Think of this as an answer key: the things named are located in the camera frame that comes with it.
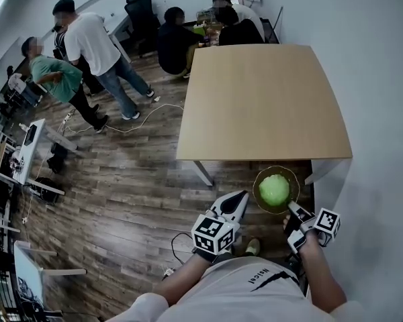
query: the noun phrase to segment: blue jeans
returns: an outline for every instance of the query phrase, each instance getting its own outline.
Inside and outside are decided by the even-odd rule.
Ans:
[[[133,100],[127,96],[118,77],[128,81],[141,95],[146,95],[149,92],[149,86],[123,56],[121,56],[106,73],[97,76],[98,81],[115,97],[118,104],[120,104],[122,114],[127,118],[131,118],[136,114],[137,106]]]
[[[29,86],[22,91],[21,95],[31,106],[36,106],[39,102],[39,96],[34,94]]]

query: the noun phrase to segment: green shirt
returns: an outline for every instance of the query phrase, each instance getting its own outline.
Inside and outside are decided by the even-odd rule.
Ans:
[[[81,85],[82,72],[75,66],[56,58],[43,55],[33,58],[30,61],[30,72],[34,82],[51,72],[62,72],[62,78],[58,84],[49,82],[42,85],[62,103],[68,103]]]

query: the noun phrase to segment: green ball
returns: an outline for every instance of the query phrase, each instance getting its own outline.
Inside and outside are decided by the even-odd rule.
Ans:
[[[261,198],[271,207],[282,205],[289,196],[289,183],[279,174],[268,176],[259,188]]]

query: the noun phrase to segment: black jacket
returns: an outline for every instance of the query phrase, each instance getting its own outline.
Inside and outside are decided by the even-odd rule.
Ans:
[[[159,30],[158,52],[161,68],[169,74],[180,74],[187,66],[188,47],[203,40],[183,26],[164,23]]]
[[[254,22],[249,19],[242,20],[241,23],[227,26],[220,34],[220,46],[231,46],[234,44],[262,44],[261,38]]]

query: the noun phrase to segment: white shirt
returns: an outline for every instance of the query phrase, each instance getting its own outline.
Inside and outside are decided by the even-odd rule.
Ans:
[[[269,279],[289,270],[273,262],[245,257],[221,262],[169,308],[164,297],[147,293],[109,322],[296,322],[362,321],[362,308],[348,302],[331,314],[315,307],[291,279]]]
[[[257,27],[258,32],[260,33],[261,39],[265,40],[266,36],[264,33],[263,23],[261,22],[260,17],[248,6],[234,4],[234,10],[236,11],[237,15],[239,16],[239,21],[244,19],[252,20],[252,22]]]
[[[121,56],[103,26],[103,20],[95,13],[82,13],[69,28],[64,37],[69,61],[85,57],[91,74],[106,73]]]
[[[27,87],[27,84],[20,79],[21,76],[22,74],[16,72],[15,74],[12,74],[7,81],[9,88],[15,89],[18,93],[22,93]]]

